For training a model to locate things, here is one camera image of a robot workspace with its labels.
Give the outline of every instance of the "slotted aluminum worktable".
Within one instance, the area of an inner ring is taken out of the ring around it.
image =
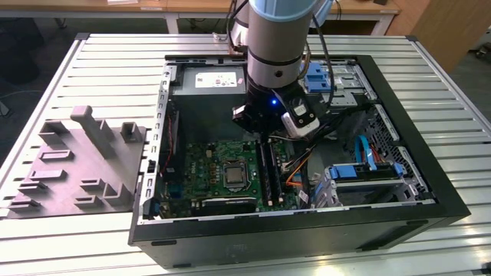
[[[387,251],[200,267],[209,275],[420,275],[482,269],[491,261],[490,124],[419,43],[404,37],[328,36],[332,54],[368,54],[458,188],[472,215]],[[321,54],[317,37],[309,38]],[[227,54],[211,35],[92,34],[76,40],[0,170],[8,205],[37,154],[45,119],[67,127],[73,105],[92,105],[111,127],[153,127],[164,57]],[[131,213],[0,221],[0,275],[149,275],[168,273],[127,245]]]

